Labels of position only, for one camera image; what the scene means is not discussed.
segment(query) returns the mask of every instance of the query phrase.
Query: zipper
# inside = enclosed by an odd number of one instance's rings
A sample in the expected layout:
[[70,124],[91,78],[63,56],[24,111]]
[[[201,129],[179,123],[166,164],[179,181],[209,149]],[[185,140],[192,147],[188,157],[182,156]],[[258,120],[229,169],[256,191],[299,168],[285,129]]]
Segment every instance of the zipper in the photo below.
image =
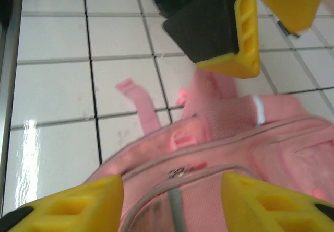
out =
[[178,188],[178,187],[180,187],[182,185],[185,185],[185,184],[192,183],[192,182],[200,180],[202,178],[206,178],[206,177],[215,175],[217,173],[221,173],[221,172],[228,171],[228,170],[236,170],[236,169],[246,171],[246,172],[248,172],[248,174],[251,177],[261,180],[261,178],[258,175],[256,175],[252,170],[250,170],[249,168],[240,166],[240,165],[216,166],[216,167],[212,167],[212,168],[210,168],[206,171],[202,171],[202,172],[200,172],[196,175],[191,175],[191,176],[188,176],[188,177],[184,177],[184,170],[182,171],[182,170],[180,170],[180,168],[175,169],[175,170],[171,170],[171,171],[175,171],[175,174],[174,174],[173,177],[168,177],[166,181],[160,183],[159,185],[157,185],[156,187],[151,189],[150,192],[145,194],[129,210],[129,212],[127,213],[127,215],[124,219],[124,223],[121,227],[120,232],[128,232],[128,230],[130,229],[130,226],[132,224],[132,221],[134,220],[134,218],[136,217],[138,212],[141,210],[141,208],[144,207],[146,205],[146,203],[148,203],[150,200],[152,200],[157,195],[163,194],[167,191]]
[[[154,131],[154,132],[152,132],[152,133],[150,133],[150,134],[148,134],[144,137],[141,137],[141,138],[127,144],[125,147],[121,148],[113,156],[111,156],[109,159],[107,159],[96,171],[94,171],[94,173],[85,182],[91,181],[91,178],[93,176],[97,177],[97,178],[101,178],[102,176],[100,175],[100,173],[97,173],[97,172],[100,172],[100,170],[103,169],[103,167],[105,167],[106,165],[108,165],[110,163],[115,163],[116,161],[121,160],[128,153],[129,148],[131,148],[131,146],[133,146],[134,144],[140,143],[142,140],[148,139],[152,136],[159,135],[160,133],[164,133],[165,131],[167,131],[169,129],[173,129],[175,127],[182,126],[183,124],[191,122],[193,119],[195,119],[197,117],[198,117],[197,114],[195,114],[195,115],[189,117],[188,119],[179,120],[175,123],[172,123],[168,126],[162,127],[161,129],[158,129],[158,130],[156,130],[156,131]],[[134,170],[133,168],[130,168],[130,169],[126,169],[125,172],[114,172],[114,173],[111,173],[111,174],[117,174],[117,175],[122,174],[122,177],[123,177],[125,175],[128,175],[128,173],[132,172],[133,170]]]
[[198,170],[204,169],[206,166],[207,166],[207,163],[200,163],[192,167],[181,167],[181,168],[173,169],[168,172],[167,178],[181,177],[185,173],[198,171]]
[[325,119],[322,119],[322,118],[319,118],[319,117],[310,117],[310,116],[307,115],[307,116],[296,118],[294,120],[285,121],[285,122],[280,123],[280,124],[277,124],[277,123],[268,124],[265,127],[265,129],[263,128],[262,130],[258,130],[258,132],[256,132],[256,133],[252,132],[251,135],[249,135],[249,134],[246,134],[246,135],[243,135],[243,136],[238,135],[238,137],[230,137],[230,138],[226,138],[226,139],[219,140],[219,141],[213,141],[213,142],[210,142],[210,143],[207,143],[207,144],[199,144],[199,145],[195,145],[195,146],[192,146],[192,147],[189,147],[189,148],[184,148],[184,149],[175,151],[173,153],[160,156],[159,158],[157,158],[155,160],[148,161],[148,162],[136,167],[135,169],[129,171],[128,173],[125,173],[122,176],[123,183],[126,183],[132,177],[135,177],[136,175],[140,174],[141,172],[143,172],[145,170],[148,170],[148,169],[150,169],[150,168],[152,168],[152,167],[154,167],[154,166],[156,166],[160,163],[163,163],[163,162],[166,162],[166,161],[169,161],[169,160],[172,160],[172,159],[176,159],[176,158],[179,158],[179,157],[182,157],[182,156],[186,156],[186,155],[189,155],[189,154],[199,153],[199,152],[202,152],[204,150],[215,148],[217,146],[222,146],[222,145],[225,146],[225,145],[229,145],[229,144],[236,143],[236,142],[239,142],[239,141],[243,141],[247,138],[256,136],[258,134],[264,133],[266,131],[269,131],[269,130],[272,130],[272,129],[275,129],[275,128],[278,128],[278,127],[289,125],[289,124],[294,123],[294,122],[304,121],[304,120],[312,120],[312,119],[314,119],[314,120],[324,120],[324,121],[328,122]]

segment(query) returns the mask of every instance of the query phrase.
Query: pink backpack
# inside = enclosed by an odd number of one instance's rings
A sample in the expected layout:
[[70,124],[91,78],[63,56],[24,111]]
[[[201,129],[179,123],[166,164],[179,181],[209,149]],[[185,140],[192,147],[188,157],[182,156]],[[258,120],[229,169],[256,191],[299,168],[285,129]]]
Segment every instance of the pink backpack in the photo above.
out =
[[123,176],[121,232],[227,231],[221,204],[225,172],[334,204],[334,127],[309,115],[294,97],[238,98],[233,79],[197,70],[188,96],[183,91],[182,119],[160,129],[141,87],[131,80],[117,87],[134,101],[147,135],[113,155],[88,181]]

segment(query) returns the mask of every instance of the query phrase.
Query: gray stripe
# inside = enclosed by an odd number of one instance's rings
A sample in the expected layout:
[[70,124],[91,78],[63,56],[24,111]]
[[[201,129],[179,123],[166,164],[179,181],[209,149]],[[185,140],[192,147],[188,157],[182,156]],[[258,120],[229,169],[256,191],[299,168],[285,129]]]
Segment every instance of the gray stripe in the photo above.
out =
[[179,189],[172,189],[168,191],[168,196],[172,210],[174,230],[175,232],[186,232],[183,221],[181,192]]

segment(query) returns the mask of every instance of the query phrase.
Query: backpack pocket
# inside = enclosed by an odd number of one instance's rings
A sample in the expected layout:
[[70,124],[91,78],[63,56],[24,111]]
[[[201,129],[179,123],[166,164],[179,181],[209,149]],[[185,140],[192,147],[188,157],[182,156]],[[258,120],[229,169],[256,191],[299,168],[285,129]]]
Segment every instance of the backpack pocket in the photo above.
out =
[[225,172],[258,178],[249,169],[217,166],[165,180],[143,196],[121,221],[120,232],[227,231],[221,201]]
[[275,136],[250,161],[265,181],[334,203],[333,140],[332,125]]

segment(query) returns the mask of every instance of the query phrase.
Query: zipper track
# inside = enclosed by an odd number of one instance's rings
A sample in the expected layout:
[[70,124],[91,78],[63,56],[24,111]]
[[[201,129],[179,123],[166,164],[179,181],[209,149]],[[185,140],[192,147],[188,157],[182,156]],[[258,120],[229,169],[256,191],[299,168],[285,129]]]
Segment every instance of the zipper track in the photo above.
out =
[[123,183],[127,182],[132,177],[135,177],[136,175],[142,173],[143,171],[145,171],[147,169],[150,169],[150,168],[152,168],[152,167],[154,167],[154,166],[156,166],[160,163],[164,163],[164,162],[167,162],[169,160],[176,159],[176,158],[179,158],[179,157],[182,157],[182,156],[185,156],[185,155],[202,152],[204,150],[214,149],[218,146],[222,146],[222,145],[225,146],[225,145],[229,145],[229,144],[236,143],[236,142],[239,142],[239,141],[243,141],[245,139],[248,139],[250,137],[256,136],[256,135],[261,134],[261,133],[265,133],[267,131],[270,131],[270,130],[278,128],[278,127],[289,125],[291,123],[295,123],[295,122],[298,122],[298,121],[311,120],[311,119],[325,120],[325,119],[322,119],[322,118],[319,118],[319,117],[310,117],[310,116],[307,115],[307,116],[303,116],[301,118],[297,118],[297,119],[294,119],[294,120],[285,121],[285,122],[280,123],[280,124],[277,124],[277,123],[275,123],[275,125],[274,124],[273,125],[268,124],[265,129],[259,130],[256,133],[252,132],[252,134],[246,134],[246,135],[243,135],[241,137],[240,136],[231,137],[231,138],[226,138],[226,139],[215,141],[215,142],[210,142],[210,143],[207,143],[207,144],[199,144],[199,145],[195,145],[195,146],[192,146],[192,147],[189,147],[189,148],[184,148],[184,149],[175,151],[173,153],[163,155],[163,156],[161,156],[161,157],[159,157],[155,160],[148,161],[147,163],[144,163],[144,164],[136,167],[135,169],[131,170],[130,172],[128,172],[128,173],[126,173],[122,176]]
[[224,171],[228,171],[228,170],[242,170],[242,171],[246,171],[248,172],[248,174],[256,179],[261,180],[261,178],[255,174],[252,170],[250,170],[247,167],[243,167],[240,165],[230,165],[230,166],[216,166],[216,167],[212,167],[208,170],[206,170],[205,172],[201,172],[197,175],[192,175],[189,177],[179,177],[179,178],[170,178],[167,179],[166,181],[164,181],[163,183],[159,184],[158,186],[154,187],[153,189],[150,190],[150,192],[148,192],[147,194],[145,194],[128,212],[128,214],[126,215],[125,219],[124,219],[124,223],[122,225],[122,228],[120,230],[120,232],[127,232],[131,226],[131,223],[133,221],[133,219],[136,217],[137,213],[140,211],[140,209],[142,207],[145,206],[145,204],[147,204],[150,200],[152,200],[155,196],[160,195],[162,193],[165,193],[167,191],[170,191],[174,188],[178,188],[182,185],[185,184],[189,184],[192,183],[194,181],[200,180],[202,178],[206,178],[208,176],[212,176],[215,175],[217,173],[221,173]]
[[[110,158],[108,158],[104,163],[102,163],[100,165],[99,168],[97,168],[97,170],[95,170],[90,176],[89,178],[85,181],[85,182],[89,182],[91,181],[91,177],[93,176],[98,176],[96,179],[98,178],[101,178],[101,176],[98,174],[98,172],[101,170],[101,168],[103,167],[106,167],[108,164],[110,163],[115,163],[116,161],[119,161],[119,160],[122,160],[126,154],[128,153],[129,149],[136,143],[140,143],[143,139],[148,139],[152,136],[155,136],[155,135],[159,135],[160,133],[164,133],[166,130],[169,130],[169,129],[174,129],[174,128],[177,128],[179,126],[182,126],[182,125],[185,125],[187,124],[188,122],[191,122],[193,119],[196,119],[198,118],[198,115],[193,115],[192,117],[189,117],[188,119],[184,119],[184,120],[179,120],[177,122],[174,122],[168,126],[165,126],[165,127],[162,127],[161,129],[158,129],[148,135],[145,135],[144,137],[142,138],[139,138],[129,144],[127,144],[125,147],[121,148],[120,150],[118,150],[114,155],[112,155]],[[122,174],[122,175],[126,175],[128,174],[128,172],[126,173],[122,173],[122,172],[118,172],[116,174]]]

